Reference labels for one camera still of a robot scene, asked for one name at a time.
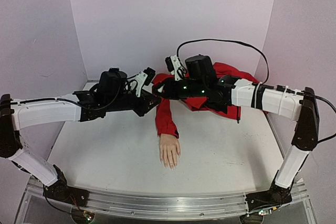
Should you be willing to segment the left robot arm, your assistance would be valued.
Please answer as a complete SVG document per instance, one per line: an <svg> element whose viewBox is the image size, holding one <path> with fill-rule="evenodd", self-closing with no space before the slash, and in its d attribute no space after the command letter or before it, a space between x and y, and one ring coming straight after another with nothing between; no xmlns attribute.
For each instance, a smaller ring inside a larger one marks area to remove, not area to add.
<svg viewBox="0 0 336 224"><path fill-rule="evenodd" d="M103 119L108 112L133 111L143 117L161 102L160 98L144 89L154 77L155 71L151 68L130 78L118 68L111 68L104 71L99 82L89 90L31 100L2 95L1 157L50 187L51 194L59 201L68 200L71 190L63 172L34 154L28 144L20 139L20 131L47 123Z"/></svg>

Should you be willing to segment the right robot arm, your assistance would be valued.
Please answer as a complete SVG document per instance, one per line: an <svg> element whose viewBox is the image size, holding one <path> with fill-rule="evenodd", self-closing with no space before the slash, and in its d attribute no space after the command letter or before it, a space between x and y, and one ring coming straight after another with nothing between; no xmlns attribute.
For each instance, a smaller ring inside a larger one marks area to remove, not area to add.
<svg viewBox="0 0 336 224"><path fill-rule="evenodd" d="M231 73L216 73L210 57L186 59L184 71L177 56L167 57L171 75L153 86L153 93L164 99L206 98L210 109L228 113L230 107L248 107L276 114L296 122L291 147L275 176L277 187L287 189L307 156L318 145L319 113L314 92L269 86Z"/></svg>

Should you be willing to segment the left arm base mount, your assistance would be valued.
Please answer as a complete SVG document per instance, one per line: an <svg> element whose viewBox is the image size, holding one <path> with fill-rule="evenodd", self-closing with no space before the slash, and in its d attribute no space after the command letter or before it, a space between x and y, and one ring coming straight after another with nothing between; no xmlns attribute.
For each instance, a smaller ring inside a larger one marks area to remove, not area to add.
<svg viewBox="0 0 336 224"><path fill-rule="evenodd" d="M69 186L63 172L56 170L56 181L50 186L45 186L43 195L47 199L52 199L67 204L73 204L78 207L85 207L89 198L89 191L78 187Z"/></svg>

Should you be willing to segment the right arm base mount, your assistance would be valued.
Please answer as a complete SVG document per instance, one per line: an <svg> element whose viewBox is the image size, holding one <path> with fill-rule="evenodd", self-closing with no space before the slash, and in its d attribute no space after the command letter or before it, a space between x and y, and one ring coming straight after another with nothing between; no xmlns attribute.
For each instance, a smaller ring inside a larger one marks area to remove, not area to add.
<svg viewBox="0 0 336 224"><path fill-rule="evenodd" d="M292 201L291 189L293 183L288 187L276 185L275 179L270 188L265 191L248 193L245 201L247 202L249 212L262 210L266 208L279 207Z"/></svg>

